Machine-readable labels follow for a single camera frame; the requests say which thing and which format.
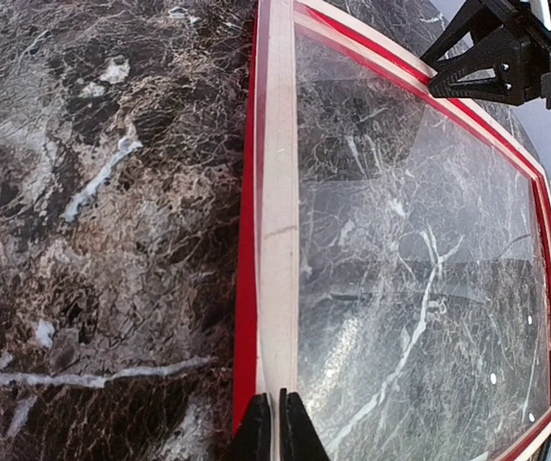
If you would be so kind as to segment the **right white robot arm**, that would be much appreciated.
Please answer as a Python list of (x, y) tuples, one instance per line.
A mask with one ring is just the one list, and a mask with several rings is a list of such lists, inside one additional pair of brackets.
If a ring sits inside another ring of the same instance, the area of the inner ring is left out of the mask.
[[(465, 36), (469, 48), (455, 55)], [(421, 60), (437, 71), (434, 97), (473, 99), (539, 158), (514, 108), (551, 109), (551, 1), (463, 1)], [(529, 460), (551, 460), (551, 432)]]

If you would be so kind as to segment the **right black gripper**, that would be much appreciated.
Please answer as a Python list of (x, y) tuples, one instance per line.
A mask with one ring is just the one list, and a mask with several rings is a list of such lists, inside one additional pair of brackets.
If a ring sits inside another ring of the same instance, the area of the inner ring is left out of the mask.
[[(496, 45), (482, 45), (495, 29)], [(472, 45), (446, 56), (465, 36)], [(542, 99), (551, 109), (551, 1), (465, 1), (421, 55), (435, 76), (435, 98), (521, 106)]]

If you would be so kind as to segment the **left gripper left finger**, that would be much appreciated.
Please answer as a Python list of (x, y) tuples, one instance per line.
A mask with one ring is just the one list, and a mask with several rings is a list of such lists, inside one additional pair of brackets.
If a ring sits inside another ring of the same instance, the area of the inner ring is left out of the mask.
[(270, 461), (272, 417), (266, 394), (251, 398), (227, 449), (230, 461)]

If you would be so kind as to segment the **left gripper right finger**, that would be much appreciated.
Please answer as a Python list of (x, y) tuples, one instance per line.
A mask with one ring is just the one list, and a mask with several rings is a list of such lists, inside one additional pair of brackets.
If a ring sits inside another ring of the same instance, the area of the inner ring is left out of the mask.
[(279, 391), (279, 453), (283, 461), (329, 461), (299, 393)]

